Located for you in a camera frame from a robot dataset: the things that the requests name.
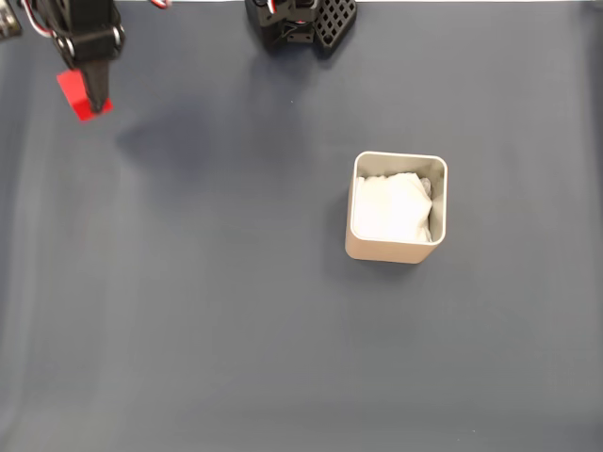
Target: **red block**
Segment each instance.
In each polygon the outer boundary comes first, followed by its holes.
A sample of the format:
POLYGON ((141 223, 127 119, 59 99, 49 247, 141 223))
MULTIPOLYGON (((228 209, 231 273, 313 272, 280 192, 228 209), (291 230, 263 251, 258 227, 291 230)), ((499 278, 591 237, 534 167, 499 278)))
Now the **red block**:
POLYGON ((92 113, 90 101, 86 95, 84 77, 78 70, 60 73, 57 75, 57 81, 67 98, 67 102, 72 106, 73 111, 81 121, 91 120, 113 108, 113 104, 107 99, 100 113, 92 113))

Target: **white container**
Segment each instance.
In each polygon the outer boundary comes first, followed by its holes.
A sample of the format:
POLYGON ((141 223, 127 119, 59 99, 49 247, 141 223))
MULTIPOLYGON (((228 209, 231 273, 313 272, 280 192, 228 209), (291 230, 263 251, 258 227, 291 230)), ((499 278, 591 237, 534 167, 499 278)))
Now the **white container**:
POLYGON ((442 243, 446 235, 446 201, 448 194, 448 166, 440 157, 408 153, 375 153, 366 151, 356 157, 348 196, 348 229, 346 252, 354 259, 368 261, 418 264, 442 243), (432 211, 429 224, 432 242, 399 242, 363 237, 354 231, 356 178, 392 176, 401 172, 415 172, 432 182, 432 211))

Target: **dark gray mat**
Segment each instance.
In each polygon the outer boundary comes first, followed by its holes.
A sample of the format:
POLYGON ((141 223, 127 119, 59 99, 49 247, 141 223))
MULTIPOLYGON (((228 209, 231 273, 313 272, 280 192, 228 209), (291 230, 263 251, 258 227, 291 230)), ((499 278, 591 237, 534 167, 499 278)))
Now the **dark gray mat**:
POLYGON ((241 4, 121 10, 84 126, 50 42, 0 47, 5 450, 603 449, 592 13, 361 5, 320 61, 241 4), (448 161, 420 266, 344 252, 367 149, 448 161))

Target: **wire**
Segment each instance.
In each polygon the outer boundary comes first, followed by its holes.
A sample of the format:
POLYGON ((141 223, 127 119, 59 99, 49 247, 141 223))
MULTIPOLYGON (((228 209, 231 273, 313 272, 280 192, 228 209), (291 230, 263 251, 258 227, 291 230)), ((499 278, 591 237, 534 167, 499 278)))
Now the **wire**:
POLYGON ((274 0, 268 0, 268 10, 270 14, 276 14, 276 2, 274 0))
POLYGON ((159 9, 167 9, 171 6, 171 0, 151 0, 151 3, 159 9))
POLYGON ((34 16, 34 11, 31 8, 31 5, 29 5, 29 0, 22 0, 22 3, 25 8, 25 14, 27 14, 27 19, 29 19, 29 22, 31 23, 31 26, 34 27, 34 30, 36 30, 36 32, 40 36, 44 36, 45 38, 52 38, 53 32, 49 28, 46 28, 46 27, 38 24, 38 21, 36 20, 36 17, 34 16))

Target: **white tissue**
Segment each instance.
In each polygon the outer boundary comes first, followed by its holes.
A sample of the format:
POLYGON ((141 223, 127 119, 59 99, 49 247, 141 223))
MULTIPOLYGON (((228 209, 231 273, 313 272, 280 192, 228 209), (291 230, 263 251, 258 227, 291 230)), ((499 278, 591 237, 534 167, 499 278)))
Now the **white tissue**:
POLYGON ((356 179, 354 231, 362 237, 431 242, 432 185, 413 172, 356 179))

